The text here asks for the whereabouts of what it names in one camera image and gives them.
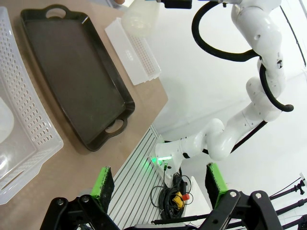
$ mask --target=brown table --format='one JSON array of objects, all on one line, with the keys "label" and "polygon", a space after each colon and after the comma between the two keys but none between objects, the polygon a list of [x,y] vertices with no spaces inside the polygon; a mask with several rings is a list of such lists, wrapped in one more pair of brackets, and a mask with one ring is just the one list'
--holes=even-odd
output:
[{"label": "brown table", "polygon": [[[20,12],[26,8],[44,8],[60,3],[72,11],[88,14],[101,40],[123,78],[136,109],[128,119],[127,129],[111,138],[97,152],[89,152],[77,139],[39,71],[22,29]],[[64,147],[42,166],[40,173],[7,204],[0,206],[0,229],[36,230],[40,228],[50,201],[58,196],[73,200],[83,189],[93,186],[100,169],[111,166],[118,171],[145,131],[167,102],[158,79],[133,86],[104,28],[122,12],[86,0],[2,0],[8,9],[18,48],[36,92],[51,121],[64,141]]]}]

